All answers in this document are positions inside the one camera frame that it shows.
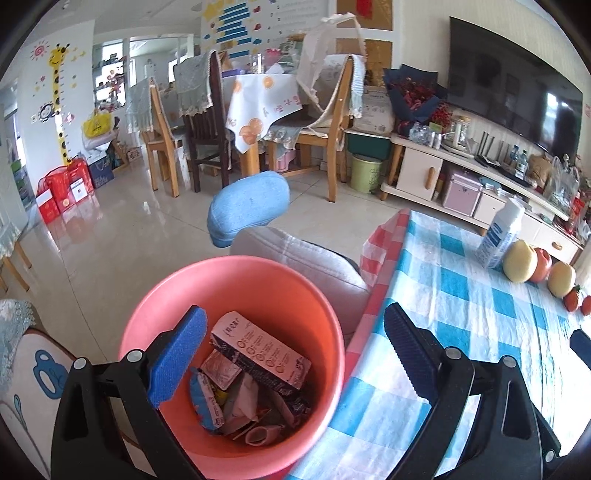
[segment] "dark wooden chair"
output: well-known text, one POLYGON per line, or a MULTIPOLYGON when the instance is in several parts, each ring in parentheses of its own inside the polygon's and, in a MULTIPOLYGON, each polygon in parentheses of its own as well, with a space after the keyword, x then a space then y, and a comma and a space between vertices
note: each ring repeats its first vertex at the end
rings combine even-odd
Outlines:
POLYGON ((193 116, 183 115, 186 130, 185 139, 189 149, 189 162, 193 170, 193 190, 195 192, 201 191, 199 165, 209 165, 221 169, 222 188, 227 187, 230 183, 230 141, 226 136, 221 69, 217 51, 211 53, 210 61, 209 86, 212 92, 213 105, 203 113, 193 116), (198 145, 217 146, 217 152, 198 158, 198 145))

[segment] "white cabinet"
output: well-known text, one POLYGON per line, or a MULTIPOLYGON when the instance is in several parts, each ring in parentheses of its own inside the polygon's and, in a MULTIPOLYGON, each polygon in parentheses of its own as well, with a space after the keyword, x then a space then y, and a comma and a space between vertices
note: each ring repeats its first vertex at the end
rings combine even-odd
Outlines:
POLYGON ((521 231, 517 235, 517 238, 528 242, 533 247, 538 247, 539 245, 535 244, 535 237, 538 235, 542 225, 541 220, 536 220, 524 214, 521 218, 521 231))
POLYGON ((504 206, 505 202, 503 200, 499 200, 497 195, 485 190, 482 192, 480 200, 478 201, 478 205, 476 206, 476 210, 474 210, 474 215, 472 216, 476 220, 480 220, 481 222, 490 225, 496 213, 504 206))
POLYGON ((431 200, 443 160, 407 148, 396 188, 424 200, 431 200))
POLYGON ((564 263, 571 263, 579 246, 565 235, 548 225, 542 224, 532 244, 546 250, 550 255, 564 263))

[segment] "red gift box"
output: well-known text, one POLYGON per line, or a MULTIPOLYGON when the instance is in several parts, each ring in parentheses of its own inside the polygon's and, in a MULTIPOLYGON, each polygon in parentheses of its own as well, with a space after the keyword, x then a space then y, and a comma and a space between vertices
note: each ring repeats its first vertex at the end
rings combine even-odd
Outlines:
POLYGON ((86 187, 86 191, 91 193, 94 191, 94 187, 92 186, 92 179, 90 178, 90 172, 88 171, 88 165, 86 164, 86 160, 83 158, 74 158, 72 163, 68 166, 68 172, 70 174, 70 184, 74 183, 76 180, 82 179, 84 186, 86 187))
POLYGON ((41 215, 41 218, 43 218, 43 221, 48 225, 60 216, 60 211, 57 208, 57 203, 53 198, 45 179, 39 181, 37 194, 36 201, 37 206, 39 207, 39 214, 41 215))
POLYGON ((74 194, 70 190, 70 172, 67 167, 57 167, 51 170, 45 175, 45 180, 61 213, 76 204, 74 194))

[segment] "red decoration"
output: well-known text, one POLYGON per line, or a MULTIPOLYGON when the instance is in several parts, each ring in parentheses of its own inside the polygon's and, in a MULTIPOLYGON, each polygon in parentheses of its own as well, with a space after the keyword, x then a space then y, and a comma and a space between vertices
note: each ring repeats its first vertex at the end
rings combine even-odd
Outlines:
POLYGON ((440 103, 429 118, 429 121, 433 122, 434 124, 441 125, 445 130, 447 127, 449 127, 449 124, 452 121, 452 112, 450 111, 449 106, 445 102, 440 103))
POLYGON ((372 18, 372 0, 356 0, 357 13, 365 18, 372 18))

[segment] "wooden drawer handle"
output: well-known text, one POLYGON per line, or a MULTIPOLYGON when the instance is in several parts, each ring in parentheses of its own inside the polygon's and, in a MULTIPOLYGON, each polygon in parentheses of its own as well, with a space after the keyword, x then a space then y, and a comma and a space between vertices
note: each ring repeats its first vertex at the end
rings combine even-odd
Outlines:
POLYGON ((425 190, 431 190, 434 186, 435 181, 435 167, 431 167, 429 169, 429 173, 427 173, 427 183, 425 184, 425 190))

